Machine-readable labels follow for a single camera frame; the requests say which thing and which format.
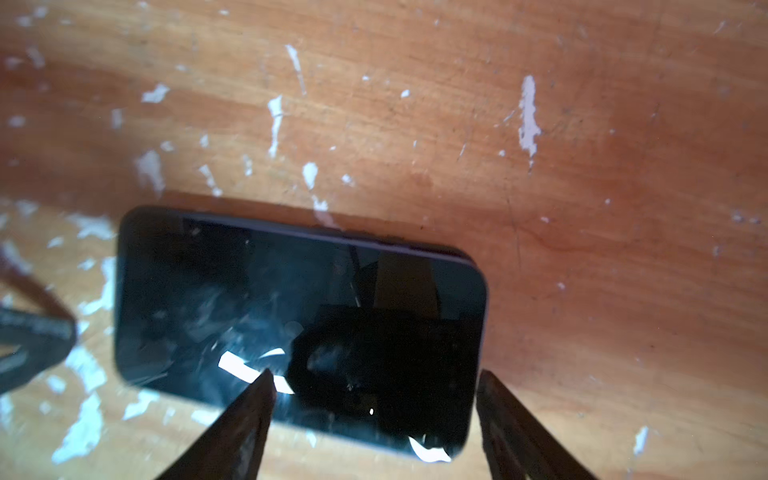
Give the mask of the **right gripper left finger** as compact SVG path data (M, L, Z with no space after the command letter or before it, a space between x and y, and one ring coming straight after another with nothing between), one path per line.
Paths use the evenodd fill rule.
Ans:
M159 477L255 479L276 397L273 374L265 370Z

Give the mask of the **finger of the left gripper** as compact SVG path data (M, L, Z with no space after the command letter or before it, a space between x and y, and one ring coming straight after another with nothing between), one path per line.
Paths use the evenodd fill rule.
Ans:
M5 257L1 278L42 308L40 312L1 308L1 344L13 349L1 356L1 392L6 394L67 358L77 343L77 320L51 292Z

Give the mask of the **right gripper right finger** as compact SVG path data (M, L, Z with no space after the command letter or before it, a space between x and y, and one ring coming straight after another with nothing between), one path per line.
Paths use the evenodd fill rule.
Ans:
M494 479L591 479L585 468L489 370L476 391L482 445Z

